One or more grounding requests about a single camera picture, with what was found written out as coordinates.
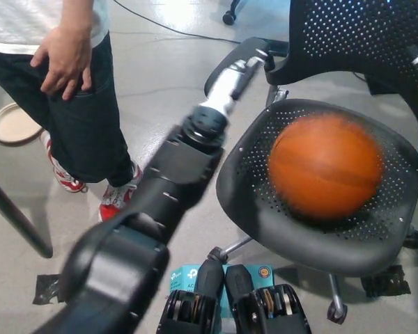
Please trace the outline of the person's left hand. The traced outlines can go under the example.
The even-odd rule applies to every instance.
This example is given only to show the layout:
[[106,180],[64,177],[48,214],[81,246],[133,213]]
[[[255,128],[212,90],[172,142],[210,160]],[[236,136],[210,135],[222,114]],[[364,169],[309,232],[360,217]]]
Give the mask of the person's left hand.
[[91,87],[91,28],[59,25],[42,40],[31,59],[38,67],[48,60],[48,70],[40,87],[47,94],[61,93],[68,101],[80,88]]

